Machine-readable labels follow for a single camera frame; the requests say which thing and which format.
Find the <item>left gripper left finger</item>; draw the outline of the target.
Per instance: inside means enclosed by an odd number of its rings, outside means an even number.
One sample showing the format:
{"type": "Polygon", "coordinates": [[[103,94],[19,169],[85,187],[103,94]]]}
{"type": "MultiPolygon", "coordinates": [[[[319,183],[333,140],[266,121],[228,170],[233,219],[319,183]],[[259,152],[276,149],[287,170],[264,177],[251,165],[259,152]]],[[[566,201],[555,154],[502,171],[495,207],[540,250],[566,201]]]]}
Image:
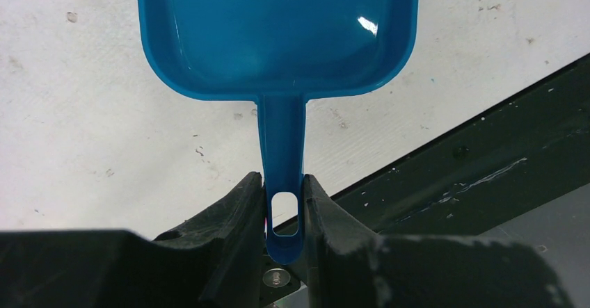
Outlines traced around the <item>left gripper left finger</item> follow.
{"type": "Polygon", "coordinates": [[[258,307],[265,192],[225,197],[147,240],[127,230],[1,233],[2,307],[258,307]]]}

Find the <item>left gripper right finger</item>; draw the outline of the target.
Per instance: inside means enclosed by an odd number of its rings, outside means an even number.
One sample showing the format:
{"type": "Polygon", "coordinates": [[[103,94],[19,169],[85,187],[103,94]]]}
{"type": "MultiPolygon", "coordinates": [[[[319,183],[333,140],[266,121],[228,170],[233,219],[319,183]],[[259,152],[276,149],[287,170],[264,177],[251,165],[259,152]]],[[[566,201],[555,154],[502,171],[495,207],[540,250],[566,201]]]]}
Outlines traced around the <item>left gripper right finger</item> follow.
{"type": "Polygon", "coordinates": [[[478,236],[380,235],[306,175],[311,307],[572,307],[531,246],[478,236]]]}

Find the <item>blue plastic dustpan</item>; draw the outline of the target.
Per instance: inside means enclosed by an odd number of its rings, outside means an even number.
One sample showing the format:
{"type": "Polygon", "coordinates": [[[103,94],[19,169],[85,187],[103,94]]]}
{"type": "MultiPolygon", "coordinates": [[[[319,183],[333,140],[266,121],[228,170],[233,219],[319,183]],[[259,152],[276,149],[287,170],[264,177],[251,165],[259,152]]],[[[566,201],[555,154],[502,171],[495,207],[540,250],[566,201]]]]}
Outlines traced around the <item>blue plastic dustpan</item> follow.
{"type": "Polygon", "coordinates": [[[303,216],[306,104],[376,90],[400,73],[419,0],[137,0],[156,76],[191,99],[257,107],[266,199],[303,216]]]}

